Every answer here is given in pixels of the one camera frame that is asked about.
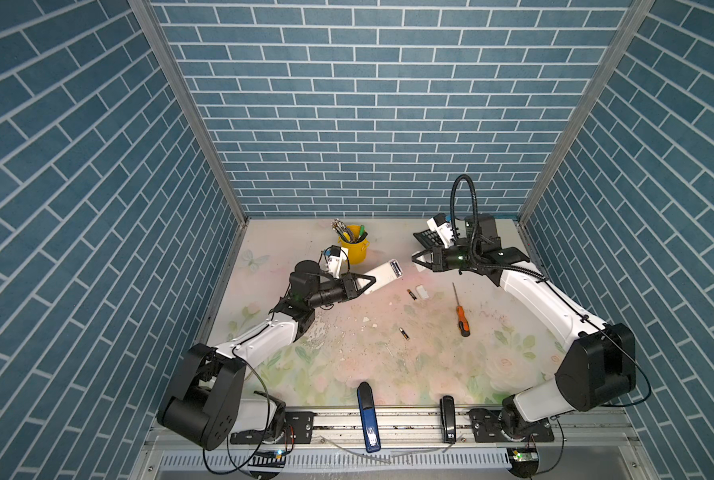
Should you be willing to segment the orange black handled screwdriver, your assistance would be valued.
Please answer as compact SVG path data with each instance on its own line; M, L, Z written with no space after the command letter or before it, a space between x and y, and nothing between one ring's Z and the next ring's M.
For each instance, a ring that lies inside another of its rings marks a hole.
M466 338L471 335L469 321L466 317L465 310L464 310L463 306L461 305L457 287L455 286L455 284L452 284L452 286L453 286L453 291L454 291L454 298L456 300L456 314L457 314L458 328L459 328L460 334L464 338Z

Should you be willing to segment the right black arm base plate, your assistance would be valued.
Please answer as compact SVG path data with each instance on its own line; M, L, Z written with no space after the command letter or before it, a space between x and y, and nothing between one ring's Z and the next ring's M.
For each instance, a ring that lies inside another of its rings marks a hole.
M555 435L547 419L526 422L516 412L473 408L468 412L477 443L551 443Z

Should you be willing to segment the white remote control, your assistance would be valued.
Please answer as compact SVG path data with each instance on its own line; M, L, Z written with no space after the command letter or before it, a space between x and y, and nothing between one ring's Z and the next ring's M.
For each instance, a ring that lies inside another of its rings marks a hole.
M392 259L370 270L367 275L375 278L375 282L365 292L365 294L371 294L402 278L404 272L400 263L396 259Z

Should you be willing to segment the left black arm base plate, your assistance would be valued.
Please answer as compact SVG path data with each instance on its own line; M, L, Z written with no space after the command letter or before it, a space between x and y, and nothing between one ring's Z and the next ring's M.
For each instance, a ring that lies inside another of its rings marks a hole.
M293 434L296 445L310 444L314 429L315 413L312 411L286 411L276 415L271 426L264 432L247 430L230 435L232 445L282 444L287 434Z

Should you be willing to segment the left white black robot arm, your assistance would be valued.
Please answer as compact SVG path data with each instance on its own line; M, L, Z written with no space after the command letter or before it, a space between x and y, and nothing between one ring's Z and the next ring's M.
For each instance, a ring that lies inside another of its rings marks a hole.
M265 387L245 395L247 377L302 338L318 308L357 299L377 284L373 272L335 275L316 261L299 262L264 322L218 346L197 343L184 353L157 422L207 451L233 435L248 434L261 443L278 439L285 428L286 404Z

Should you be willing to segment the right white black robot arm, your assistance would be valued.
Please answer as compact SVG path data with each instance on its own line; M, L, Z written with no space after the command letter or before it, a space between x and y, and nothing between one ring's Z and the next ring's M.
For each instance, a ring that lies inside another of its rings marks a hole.
M503 247L490 215L469 217L458 233L445 215L414 235L422 249L413 262L436 273L489 278L524 304L553 334L565 356L554 376L502 403L500 422L515 437L552 416L611 406L637 383L636 341L624 324L610 325L581 307L540 273L517 247Z

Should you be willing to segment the white battery cover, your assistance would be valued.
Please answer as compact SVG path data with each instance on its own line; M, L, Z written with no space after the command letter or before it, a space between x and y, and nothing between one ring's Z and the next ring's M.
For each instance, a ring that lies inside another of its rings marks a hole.
M423 285L418 285L416 287L416 291L422 299L426 300L430 298L428 291Z

